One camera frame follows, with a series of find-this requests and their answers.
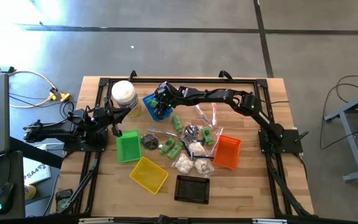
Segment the orange plastic basket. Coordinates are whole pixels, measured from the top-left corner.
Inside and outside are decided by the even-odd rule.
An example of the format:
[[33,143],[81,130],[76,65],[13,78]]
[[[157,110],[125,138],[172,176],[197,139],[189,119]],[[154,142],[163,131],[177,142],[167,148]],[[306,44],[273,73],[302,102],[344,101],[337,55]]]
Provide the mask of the orange plastic basket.
[[241,141],[221,135],[216,146],[214,164],[236,169],[239,163]]

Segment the black mesh tray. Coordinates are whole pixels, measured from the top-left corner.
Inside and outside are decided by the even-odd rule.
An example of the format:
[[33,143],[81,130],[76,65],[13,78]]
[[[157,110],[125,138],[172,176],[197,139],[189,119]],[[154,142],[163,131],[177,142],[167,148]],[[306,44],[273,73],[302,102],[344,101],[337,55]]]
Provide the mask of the black mesh tray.
[[208,204],[209,179],[178,175],[175,187],[175,200]]

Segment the green toy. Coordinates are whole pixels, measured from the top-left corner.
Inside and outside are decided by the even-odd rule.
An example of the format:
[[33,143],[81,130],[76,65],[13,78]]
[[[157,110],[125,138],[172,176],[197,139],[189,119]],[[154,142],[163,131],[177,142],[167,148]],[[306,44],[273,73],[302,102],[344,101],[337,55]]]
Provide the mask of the green toy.
[[156,100],[153,100],[153,99],[149,99],[149,105],[152,107],[152,108],[155,108],[157,106],[158,102]]
[[214,141],[212,140],[212,136],[211,136],[211,132],[209,131],[209,128],[202,128],[201,132],[203,133],[203,138],[204,138],[204,142],[208,145],[208,146],[212,146],[212,144],[214,143]]
[[175,140],[172,137],[168,139],[168,141],[161,147],[160,154],[164,155],[175,145]]
[[175,147],[173,147],[173,149],[168,153],[167,156],[170,159],[174,160],[182,149],[183,149],[183,143],[179,142],[178,144],[175,145]]
[[183,126],[181,125],[180,123],[180,120],[179,120],[179,117],[177,115],[173,116],[172,117],[172,123],[175,127],[175,130],[178,132],[178,133],[182,133],[183,132]]

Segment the wooden tabletop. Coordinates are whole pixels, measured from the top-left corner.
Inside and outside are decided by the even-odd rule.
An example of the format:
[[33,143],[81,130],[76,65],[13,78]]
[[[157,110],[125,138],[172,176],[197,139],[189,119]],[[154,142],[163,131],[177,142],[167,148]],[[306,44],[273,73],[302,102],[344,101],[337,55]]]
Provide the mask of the wooden tabletop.
[[[86,105],[94,106],[100,77],[84,77],[78,97],[77,109]],[[281,78],[268,78],[268,89],[271,101],[287,101],[284,81]],[[140,135],[148,133],[147,127],[163,129],[175,133],[170,119],[153,121],[142,98],[153,93],[158,83],[134,83],[142,111],[135,118],[125,118],[119,128],[122,131],[137,129]],[[215,88],[232,88],[235,90],[253,91],[249,84],[199,84],[186,83],[185,86],[200,90]],[[273,104],[275,122],[286,129],[293,127],[291,111],[288,103]],[[210,103],[200,104],[200,108],[209,118],[212,117]],[[182,124],[204,125],[203,120],[192,107],[179,106],[173,110]],[[145,190],[133,181],[131,173],[137,161],[119,164],[116,155],[116,137],[109,130],[109,141],[103,152],[99,167],[98,181],[94,194],[94,217],[158,217],[160,214],[169,217],[210,217],[210,218],[250,218],[274,217],[272,199],[267,177],[266,161],[260,153],[257,130],[259,125],[251,118],[234,112],[228,105],[218,104],[218,126],[224,128],[223,134],[240,139],[241,153],[238,168],[230,170],[214,165],[216,172],[210,177],[209,204],[178,202],[173,199],[175,182],[180,174],[171,167],[172,160],[160,155],[157,150],[142,149],[142,155],[168,171],[169,175],[157,195]],[[162,144],[167,137],[158,135]],[[313,213],[308,184],[302,163],[292,154],[283,154],[283,165],[287,184],[296,199],[304,208]],[[65,189],[75,190],[78,186],[84,153],[75,152],[68,156],[62,165],[56,192]],[[190,175],[200,176],[193,169]],[[86,205],[89,185],[85,189],[82,209]],[[282,194],[278,187],[280,206],[283,209]]]

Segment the computer mouse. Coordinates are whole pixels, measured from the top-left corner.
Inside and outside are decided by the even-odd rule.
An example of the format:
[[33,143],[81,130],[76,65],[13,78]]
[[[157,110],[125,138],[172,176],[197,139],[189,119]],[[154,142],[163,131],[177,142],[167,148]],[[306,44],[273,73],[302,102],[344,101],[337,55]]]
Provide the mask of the computer mouse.
[[13,205],[14,184],[6,182],[0,187],[0,215],[8,213]]

